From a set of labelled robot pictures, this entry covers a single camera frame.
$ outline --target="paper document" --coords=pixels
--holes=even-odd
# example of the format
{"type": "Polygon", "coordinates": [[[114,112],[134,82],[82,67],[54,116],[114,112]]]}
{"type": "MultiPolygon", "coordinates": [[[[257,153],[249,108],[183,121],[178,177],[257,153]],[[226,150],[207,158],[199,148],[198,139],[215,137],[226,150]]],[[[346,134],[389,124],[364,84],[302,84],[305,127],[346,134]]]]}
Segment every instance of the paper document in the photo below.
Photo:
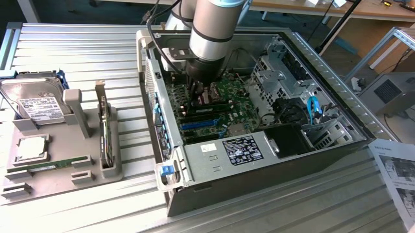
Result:
{"type": "Polygon", "coordinates": [[[377,139],[369,148],[408,230],[415,223],[415,145],[377,139]]]}

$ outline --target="hard drive label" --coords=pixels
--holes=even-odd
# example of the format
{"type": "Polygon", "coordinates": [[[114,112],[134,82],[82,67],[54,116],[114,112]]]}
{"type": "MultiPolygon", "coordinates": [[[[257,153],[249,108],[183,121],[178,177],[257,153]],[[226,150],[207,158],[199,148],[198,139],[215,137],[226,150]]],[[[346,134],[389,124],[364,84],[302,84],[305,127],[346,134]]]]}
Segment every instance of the hard drive label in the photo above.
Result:
{"type": "Polygon", "coordinates": [[[55,97],[21,99],[19,103],[35,122],[65,118],[65,114],[55,97]]]}
{"type": "Polygon", "coordinates": [[[227,140],[222,143],[226,147],[230,161],[235,166],[265,158],[253,136],[227,140]]]}

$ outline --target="green circuit board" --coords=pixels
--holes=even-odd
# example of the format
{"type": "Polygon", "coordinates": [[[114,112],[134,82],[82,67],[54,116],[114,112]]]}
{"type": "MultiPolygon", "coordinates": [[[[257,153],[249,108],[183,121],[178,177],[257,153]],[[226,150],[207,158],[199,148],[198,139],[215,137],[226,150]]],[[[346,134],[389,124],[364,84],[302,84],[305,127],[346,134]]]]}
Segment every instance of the green circuit board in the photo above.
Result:
{"type": "Polygon", "coordinates": [[[186,85],[169,84],[166,88],[179,131],[187,144],[254,132],[259,123],[255,106],[242,81],[235,78],[235,74],[225,73],[222,79],[211,84],[213,105],[201,106],[203,109],[197,110],[197,117],[185,114],[185,106],[189,105],[186,85]],[[183,129],[189,125],[213,123],[214,120],[217,121],[215,125],[183,129]]]}

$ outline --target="floor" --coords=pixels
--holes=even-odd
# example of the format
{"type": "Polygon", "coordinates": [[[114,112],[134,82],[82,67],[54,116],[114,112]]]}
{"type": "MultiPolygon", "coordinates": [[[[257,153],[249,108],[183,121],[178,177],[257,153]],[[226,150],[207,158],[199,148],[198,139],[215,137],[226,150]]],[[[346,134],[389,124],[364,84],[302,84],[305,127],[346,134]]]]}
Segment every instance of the floor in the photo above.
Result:
{"type": "MultiPolygon", "coordinates": [[[[127,4],[122,2],[97,1],[98,7],[89,4],[89,0],[71,0],[75,12],[69,12],[69,6],[65,0],[34,0],[39,18],[43,23],[69,23],[69,24],[141,24],[142,17],[151,9],[150,4],[127,4]]],[[[167,21],[167,16],[161,17],[158,23],[167,21]]],[[[309,38],[311,32],[318,25],[322,17],[307,15],[283,15],[281,13],[270,13],[267,21],[261,19],[262,14],[258,11],[250,11],[241,26],[254,27],[289,27],[293,31],[301,33],[305,38],[309,38]]],[[[22,13],[17,0],[0,1],[0,38],[5,36],[6,25],[10,21],[23,21],[22,13]]],[[[310,44],[315,47],[323,41],[330,29],[321,25],[310,44]]],[[[341,76],[348,75],[357,63],[361,61],[358,55],[348,52],[341,46],[333,44],[323,54],[325,60],[338,72],[341,76]]],[[[365,77],[370,82],[377,73],[366,66],[358,77],[365,77]]],[[[415,115],[415,111],[409,110],[410,115],[415,115]]],[[[388,119],[389,125],[398,134],[404,142],[415,143],[415,123],[410,119],[393,117],[388,119]]]]}

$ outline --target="blue cable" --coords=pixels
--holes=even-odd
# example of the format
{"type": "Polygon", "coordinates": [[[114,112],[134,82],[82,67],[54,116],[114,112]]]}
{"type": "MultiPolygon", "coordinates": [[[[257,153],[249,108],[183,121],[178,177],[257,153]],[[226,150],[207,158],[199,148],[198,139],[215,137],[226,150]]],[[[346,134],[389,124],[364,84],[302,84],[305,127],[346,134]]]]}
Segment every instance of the blue cable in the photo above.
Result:
{"type": "Polygon", "coordinates": [[[319,112],[321,114],[322,114],[323,112],[322,112],[322,108],[321,108],[321,104],[319,104],[318,97],[311,96],[311,97],[309,98],[309,101],[307,101],[307,110],[309,110],[310,121],[311,121],[311,125],[313,125],[311,104],[314,104],[314,112],[319,112]]]}

